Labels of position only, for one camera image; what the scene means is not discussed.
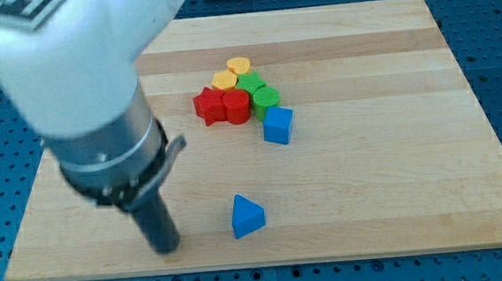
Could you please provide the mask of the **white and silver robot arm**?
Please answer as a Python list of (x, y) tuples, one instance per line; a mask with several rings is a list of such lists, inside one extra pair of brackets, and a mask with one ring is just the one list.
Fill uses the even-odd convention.
[(186, 0), (0, 0), (0, 87), (63, 176), (103, 205), (155, 191), (167, 140), (135, 60)]

